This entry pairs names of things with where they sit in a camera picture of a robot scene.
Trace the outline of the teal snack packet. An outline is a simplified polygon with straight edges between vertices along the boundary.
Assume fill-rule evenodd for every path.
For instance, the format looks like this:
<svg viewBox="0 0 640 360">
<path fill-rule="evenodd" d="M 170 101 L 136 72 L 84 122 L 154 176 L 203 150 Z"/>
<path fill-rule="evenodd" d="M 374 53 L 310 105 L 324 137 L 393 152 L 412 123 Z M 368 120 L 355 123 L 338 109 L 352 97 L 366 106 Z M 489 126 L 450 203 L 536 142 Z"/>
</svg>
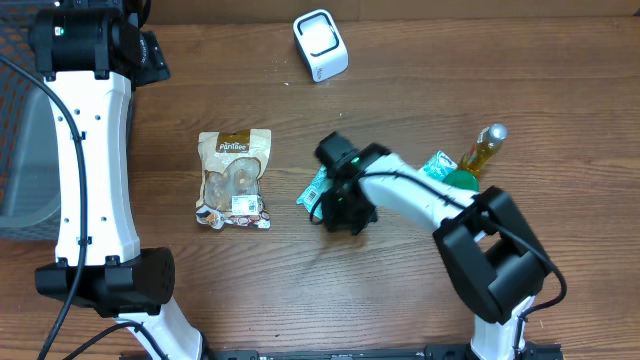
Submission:
<svg viewBox="0 0 640 360">
<path fill-rule="evenodd" d="M 328 190 L 331 185 L 332 181 L 327 177 L 326 167 L 321 166 L 311 183 L 296 200 L 296 204 L 311 208 L 311 206 L 317 201 L 317 198 Z"/>
</svg>

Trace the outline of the teal kleenex tissue pack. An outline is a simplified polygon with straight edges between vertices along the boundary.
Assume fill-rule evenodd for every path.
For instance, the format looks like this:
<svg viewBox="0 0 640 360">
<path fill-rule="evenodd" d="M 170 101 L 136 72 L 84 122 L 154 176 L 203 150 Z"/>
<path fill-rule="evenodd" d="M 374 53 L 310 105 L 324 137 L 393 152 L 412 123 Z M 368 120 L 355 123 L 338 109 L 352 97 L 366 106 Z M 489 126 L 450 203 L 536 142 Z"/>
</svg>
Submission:
<svg viewBox="0 0 640 360">
<path fill-rule="evenodd" d="M 443 181 L 450 173 L 457 169 L 454 162 L 444 151 L 438 150 L 420 168 L 426 176 L 437 181 Z"/>
</svg>

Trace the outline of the brown white snack bag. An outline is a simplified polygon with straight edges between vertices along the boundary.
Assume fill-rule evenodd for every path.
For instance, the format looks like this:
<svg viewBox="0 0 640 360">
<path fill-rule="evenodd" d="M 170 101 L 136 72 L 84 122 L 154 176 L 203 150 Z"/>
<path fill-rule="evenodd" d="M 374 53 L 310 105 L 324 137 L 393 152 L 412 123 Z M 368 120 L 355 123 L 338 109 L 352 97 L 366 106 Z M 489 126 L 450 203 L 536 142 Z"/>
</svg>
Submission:
<svg viewBox="0 0 640 360">
<path fill-rule="evenodd" d="M 200 197 L 195 204 L 199 224 L 215 230 L 226 226 L 271 227 L 260 188 L 271 147 L 269 129 L 199 134 L 202 172 Z"/>
</svg>

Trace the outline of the green lid jar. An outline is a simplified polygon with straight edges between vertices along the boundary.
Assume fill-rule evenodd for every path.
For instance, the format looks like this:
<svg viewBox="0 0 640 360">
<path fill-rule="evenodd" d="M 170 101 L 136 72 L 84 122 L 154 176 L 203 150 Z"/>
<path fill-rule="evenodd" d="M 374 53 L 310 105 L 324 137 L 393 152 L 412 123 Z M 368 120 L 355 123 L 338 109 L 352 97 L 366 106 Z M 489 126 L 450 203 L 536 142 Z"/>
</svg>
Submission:
<svg viewBox="0 0 640 360">
<path fill-rule="evenodd" d="M 479 191 L 479 182 L 477 178 L 471 172 L 466 170 L 454 170 L 449 173 L 442 182 L 460 189 L 475 192 Z"/>
</svg>

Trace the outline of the yellow oil bottle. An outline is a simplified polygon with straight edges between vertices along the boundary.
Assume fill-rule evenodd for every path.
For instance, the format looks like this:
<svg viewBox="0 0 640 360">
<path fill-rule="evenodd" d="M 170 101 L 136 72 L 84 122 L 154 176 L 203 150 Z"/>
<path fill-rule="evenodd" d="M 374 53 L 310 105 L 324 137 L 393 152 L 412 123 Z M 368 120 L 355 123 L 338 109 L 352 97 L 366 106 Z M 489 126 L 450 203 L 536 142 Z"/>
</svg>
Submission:
<svg viewBox="0 0 640 360">
<path fill-rule="evenodd" d="M 475 177 L 480 176 L 507 137 L 508 130 L 503 124 L 495 123 L 486 127 L 480 132 L 471 149 L 462 156 L 458 169 L 468 171 Z"/>
</svg>

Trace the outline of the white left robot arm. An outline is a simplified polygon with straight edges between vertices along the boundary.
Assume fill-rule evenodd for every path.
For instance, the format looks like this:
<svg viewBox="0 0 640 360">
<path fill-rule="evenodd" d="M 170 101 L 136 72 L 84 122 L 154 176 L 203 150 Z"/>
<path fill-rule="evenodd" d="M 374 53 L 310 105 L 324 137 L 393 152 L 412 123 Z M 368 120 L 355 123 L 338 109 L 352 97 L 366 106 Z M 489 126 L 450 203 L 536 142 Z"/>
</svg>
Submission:
<svg viewBox="0 0 640 360">
<path fill-rule="evenodd" d="M 150 3 L 62 1 L 29 32 L 55 121 L 61 224 L 55 259 L 37 291 L 65 308 L 90 308 L 132 332 L 151 359 L 203 359 L 207 345 L 174 299 L 167 248 L 144 248 L 133 221 L 127 130 L 134 91 L 166 80 Z"/>
</svg>

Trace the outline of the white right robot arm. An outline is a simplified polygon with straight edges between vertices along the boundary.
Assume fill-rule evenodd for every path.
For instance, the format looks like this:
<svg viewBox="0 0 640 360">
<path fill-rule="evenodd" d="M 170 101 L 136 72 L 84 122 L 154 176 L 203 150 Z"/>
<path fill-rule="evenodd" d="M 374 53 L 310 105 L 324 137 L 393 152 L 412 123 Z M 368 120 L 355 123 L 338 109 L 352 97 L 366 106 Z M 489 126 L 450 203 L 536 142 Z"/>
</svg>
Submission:
<svg viewBox="0 0 640 360">
<path fill-rule="evenodd" d="M 416 170 L 390 149 L 357 149 L 331 133 L 315 156 L 332 184 L 318 200 L 331 232 L 359 234 L 393 210 L 433 236 L 451 283 L 475 316 L 466 344 L 428 345 L 425 359 L 560 359 L 558 345 L 524 338 L 525 321 L 554 265 L 510 195 L 447 185 Z"/>
</svg>

